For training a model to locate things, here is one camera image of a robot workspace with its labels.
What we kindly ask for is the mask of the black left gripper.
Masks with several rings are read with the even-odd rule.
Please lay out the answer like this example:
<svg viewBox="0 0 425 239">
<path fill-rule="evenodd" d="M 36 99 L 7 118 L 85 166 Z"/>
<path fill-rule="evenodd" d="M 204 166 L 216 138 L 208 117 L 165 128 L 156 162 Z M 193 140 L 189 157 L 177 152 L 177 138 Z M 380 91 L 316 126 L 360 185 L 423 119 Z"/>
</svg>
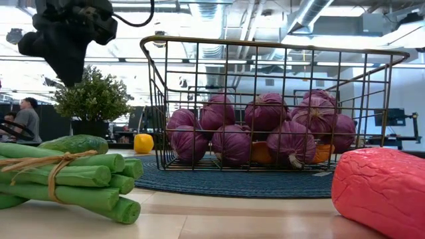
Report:
<svg viewBox="0 0 425 239">
<path fill-rule="evenodd" d="M 57 78 L 65 86 L 73 87 L 82 81 L 86 50 L 96 38 L 96 23 L 96 8 L 38 8 L 33 15 L 36 31 L 23 35 L 18 43 L 19 52 L 44 56 Z"/>
</svg>

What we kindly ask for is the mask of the dark green cucumber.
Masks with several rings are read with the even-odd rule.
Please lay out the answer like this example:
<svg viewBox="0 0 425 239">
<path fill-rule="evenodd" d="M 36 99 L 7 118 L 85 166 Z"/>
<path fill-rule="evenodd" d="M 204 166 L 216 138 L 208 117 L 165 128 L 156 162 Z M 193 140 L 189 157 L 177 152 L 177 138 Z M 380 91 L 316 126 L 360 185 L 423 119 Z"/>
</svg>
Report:
<svg viewBox="0 0 425 239">
<path fill-rule="evenodd" d="M 109 150 L 108 142 L 104 138 L 84 134 L 69 135 L 51 141 L 45 141 L 39 147 L 61 151 L 63 153 L 83 153 L 85 151 L 95 150 L 99 154 L 106 154 Z"/>
</svg>

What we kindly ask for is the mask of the yellow lemon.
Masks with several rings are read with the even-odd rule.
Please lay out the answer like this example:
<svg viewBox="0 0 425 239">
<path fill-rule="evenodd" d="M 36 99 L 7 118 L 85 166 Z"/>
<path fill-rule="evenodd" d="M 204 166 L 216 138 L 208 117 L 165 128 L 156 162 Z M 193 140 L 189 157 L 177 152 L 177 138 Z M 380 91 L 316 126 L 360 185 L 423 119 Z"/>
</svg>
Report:
<svg viewBox="0 0 425 239">
<path fill-rule="evenodd" d="M 149 154 L 154 147 L 153 137 L 150 134 L 141 133 L 134 137 L 133 149 L 138 154 Z"/>
</svg>

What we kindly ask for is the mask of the purple red onion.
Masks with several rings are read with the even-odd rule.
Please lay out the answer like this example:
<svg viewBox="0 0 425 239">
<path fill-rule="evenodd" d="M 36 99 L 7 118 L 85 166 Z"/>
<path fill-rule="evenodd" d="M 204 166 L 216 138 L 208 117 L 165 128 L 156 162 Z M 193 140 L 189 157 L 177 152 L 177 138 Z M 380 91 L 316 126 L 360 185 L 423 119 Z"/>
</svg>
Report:
<svg viewBox="0 0 425 239">
<path fill-rule="evenodd" d="M 331 133 L 335 116 L 335 106 L 323 98 L 306 98 L 292 110 L 292 120 L 312 133 Z"/>
<path fill-rule="evenodd" d="M 171 136 L 171 146 L 179 162 L 183 165 L 198 163 L 204 157 L 209 141 L 193 126 L 181 125 L 176 130 Z"/>
<path fill-rule="evenodd" d="M 226 125 L 218 128 L 211 139 L 212 151 L 225 167 L 239 167 L 250 157 L 250 128 L 241 125 Z"/>
<path fill-rule="evenodd" d="M 328 91 L 325 91 L 325 90 L 316 89 L 316 90 L 308 91 L 304 94 L 303 99 L 305 100 L 305 99 L 308 99 L 309 97 L 321 98 L 321 99 L 329 101 L 334 106 L 337 105 L 337 101 L 336 101 L 335 97 L 332 96 Z"/>
<path fill-rule="evenodd" d="M 272 131 L 281 121 L 290 120 L 288 107 L 282 96 L 267 93 L 256 96 L 245 109 L 244 119 L 254 131 Z"/>
<path fill-rule="evenodd" d="M 192 111 L 188 109 L 178 109 L 173 112 L 169 121 L 167 122 L 167 129 L 176 129 L 179 126 L 192 126 L 196 129 L 200 129 L 201 126 L 199 122 L 195 119 L 195 115 Z"/>
<path fill-rule="evenodd" d="M 346 115 L 338 114 L 333 136 L 334 153 L 343 153 L 355 140 L 355 122 Z"/>
<path fill-rule="evenodd" d="M 223 125 L 234 125 L 235 122 L 233 105 L 224 95 L 212 96 L 201 109 L 199 123 L 205 130 L 217 130 Z"/>
<path fill-rule="evenodd" d="M 315 139 L 300 123 L 284 121 L 271 132 L 266 144 L 272 159 L 284 167 L 301 169 L 304 164 L 313 164 Z"/>
</svg>

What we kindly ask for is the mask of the gold wire basket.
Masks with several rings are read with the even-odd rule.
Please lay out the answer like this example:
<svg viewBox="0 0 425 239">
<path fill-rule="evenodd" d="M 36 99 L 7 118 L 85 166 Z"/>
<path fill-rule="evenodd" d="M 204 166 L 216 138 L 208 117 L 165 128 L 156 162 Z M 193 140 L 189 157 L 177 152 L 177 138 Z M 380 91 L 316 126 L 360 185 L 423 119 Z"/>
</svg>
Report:
<svg viewBox="0 0 425 239">
<path fill-rule="evenodd" d="M 165 49 L 149 54 L 149 44 L 161 43 Z M 276 161 L 263 165 L 252 161 L 252 144 L 267 140 L 273 131 L 254 131 L 250 126 L 250 157 L 239 167 L 225 167 L 212 150 L 211 139 L 218 130 L 201 132 L 209 141 L 204 157 L 196 164 L 183 165 L 171 146 L 176 129 L 166 125 L 175 110 L 192 111 L 199 122 L 201 109 L 215 95 L 224 95 L 233 105 L 236 122 L 247 126 L 246 106 L 256 96 L 280 94 L 290 120 L 292 110 L 306 92 L 325 90 L 335 97 L 335 119 L 331 133 L 312 133 L 315 145 L 333 145 L 337 115 L 349 116 L 355 122 L 355 140 L 347 150 L 381 147 L 367 145 L 367 136 L 385 136 L 384 131 L 367 129 L 374 110 L 383 110 L 383 121 L 389 105 L 392 70 L 400 66 L 407 52 L 377 49 L 329 48 L 272 42 L 254 42 L 193 37 L 147 37 L 140 42 L 147 55 L 150 89 L 150 130 L 155 141 L 157 168 L 182 171 L 320 171 L 334 169 L 340 153 L 332 153 L 324 163 L 304 164 L 301 169 L 284 167 Z"/>
</svg>

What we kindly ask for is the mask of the yellow orange mango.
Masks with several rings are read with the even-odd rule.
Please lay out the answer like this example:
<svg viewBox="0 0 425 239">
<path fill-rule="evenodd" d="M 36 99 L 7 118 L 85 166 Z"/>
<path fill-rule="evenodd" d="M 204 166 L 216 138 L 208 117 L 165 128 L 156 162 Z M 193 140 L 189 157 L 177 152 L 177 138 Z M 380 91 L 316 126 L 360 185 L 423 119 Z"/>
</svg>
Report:
<svg viewBox="0 0 425 239">
<path fill-rule="evenodd" d="M 312 164 L 324 163 L 334 150 L 334 145 L 317 144 Z M 252 161 L 263 165 L 271 165 L 276 162 L 276 158 L 273 159 L 270 155 L 265 141 L 258 141 L 252 144 Z"/>
</svg>

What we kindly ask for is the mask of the potted green plant black pot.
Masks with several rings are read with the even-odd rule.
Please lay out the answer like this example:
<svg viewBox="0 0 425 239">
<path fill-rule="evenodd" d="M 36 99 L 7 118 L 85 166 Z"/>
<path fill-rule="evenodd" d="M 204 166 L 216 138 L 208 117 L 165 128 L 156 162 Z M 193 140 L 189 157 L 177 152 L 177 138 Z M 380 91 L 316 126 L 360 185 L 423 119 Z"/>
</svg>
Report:
<svg viewBox="0 0 425 239">
<path fill-rule="evenodd" d="M 54 93 L 54 108 L 71 122 L 71 135 L 93 135 L 106 140 L 109 123 L 131 114 L 127 86 L 95 66 L 84 67 L 82 81 Z"/>
</svg>

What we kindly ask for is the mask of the black hanging ceiling device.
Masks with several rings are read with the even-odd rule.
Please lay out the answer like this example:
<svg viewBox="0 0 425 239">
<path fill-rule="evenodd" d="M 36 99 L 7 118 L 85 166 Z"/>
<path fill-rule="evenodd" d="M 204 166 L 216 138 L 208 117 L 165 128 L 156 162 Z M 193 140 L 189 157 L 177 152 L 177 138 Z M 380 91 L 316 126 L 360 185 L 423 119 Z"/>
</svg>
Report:
<svg viewBox="0 0 425 239">
<path fill-rule="evenodd" d="M 10 44 L 18 44 L 23 37 L 23 30 L 18 28 L 11 28 L 6 34 L 6 41 Z"/>
</svg>

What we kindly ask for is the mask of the black partition panel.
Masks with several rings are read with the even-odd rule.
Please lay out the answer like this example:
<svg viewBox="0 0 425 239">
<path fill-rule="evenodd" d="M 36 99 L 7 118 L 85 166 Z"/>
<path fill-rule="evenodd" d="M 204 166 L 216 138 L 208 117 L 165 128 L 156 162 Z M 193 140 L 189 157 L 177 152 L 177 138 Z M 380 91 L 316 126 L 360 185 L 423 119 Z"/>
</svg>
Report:
<svg viewBox="0 0 425 239">
<path fill-rule="evenodd" d="M 19 105 L 0 102 L 0 117 L 6 113 L 18 112 Z M 56 112 L 53 105 L 39 105 L 35 109 L 39 116 L 39 135 L 42 141 L 50 141 L 59 137 L 70 135 L 71 122 Z"/>
</svg>

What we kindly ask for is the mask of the person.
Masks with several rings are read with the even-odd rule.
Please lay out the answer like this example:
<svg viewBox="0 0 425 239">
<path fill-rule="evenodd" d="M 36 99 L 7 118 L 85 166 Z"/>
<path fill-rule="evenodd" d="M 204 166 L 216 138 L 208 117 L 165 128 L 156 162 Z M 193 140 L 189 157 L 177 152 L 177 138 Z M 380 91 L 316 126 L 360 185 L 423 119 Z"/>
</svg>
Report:
<svg viewBox="0 0 425 239">
<path fill-rule="evenodd" d="M 9 113 L 7 113 L 7 114 L 4 115 L 3 119 L 6 120 L 6 121 L 14 122 L 15 121 L 15 118 L 16 118 L 16 115 L 17 115 L 16 112 L 9 112 Z M 11 125 L 9 123 L 6 123 L 5 126 L 8 127 L 9 129 L 14 129 L 15 128 L 15 126 L 13 126 L 13 125 Z M 11 138 L 10 135 L 0 135 L 0 141 L 7 141 L 10 138 Z"/>
<path fill-rule="evenodd" d="M 42 139 L 39 135 L 39 115 L 35 108 L 38 106 L 34 98 L 27 97 L 21 101 L 20 110 L 18 111 L 15 123 L 25 126 L 34 134 L 33 142 L 41 143 Z"/>
</svg>

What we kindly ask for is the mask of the round blue woven placemat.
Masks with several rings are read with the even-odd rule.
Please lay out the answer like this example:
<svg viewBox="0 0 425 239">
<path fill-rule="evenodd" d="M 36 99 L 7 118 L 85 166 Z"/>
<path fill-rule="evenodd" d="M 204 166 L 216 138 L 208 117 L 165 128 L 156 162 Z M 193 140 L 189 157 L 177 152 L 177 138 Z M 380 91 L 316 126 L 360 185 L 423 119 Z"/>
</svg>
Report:
<svg viewBox="0 0 425 239">
<path fill-rule="evenodd" d="M 154 156 L 138 157 L 143 175 L 135 181 L 141 189 L 250 199 L 329 198 L 333 173 L 244 171 L 162 171 Z"/>
</svg>

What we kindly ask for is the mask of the black computer monitor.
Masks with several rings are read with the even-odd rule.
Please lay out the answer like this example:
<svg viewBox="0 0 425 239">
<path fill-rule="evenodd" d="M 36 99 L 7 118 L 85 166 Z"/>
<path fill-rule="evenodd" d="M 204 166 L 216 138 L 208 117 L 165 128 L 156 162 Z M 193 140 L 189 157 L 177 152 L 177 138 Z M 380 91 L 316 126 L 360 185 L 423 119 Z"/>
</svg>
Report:
<svg viewBox="0 0 425 239">
<path fill-rule="evenodd" d="M 383 110 L 374 110 L 375 115 L 375 125 L 383 125 Z M 389 108 L 386 111 L 386 126 L 405 126 L 406 117 L 404 108 Z"/>
</svg>

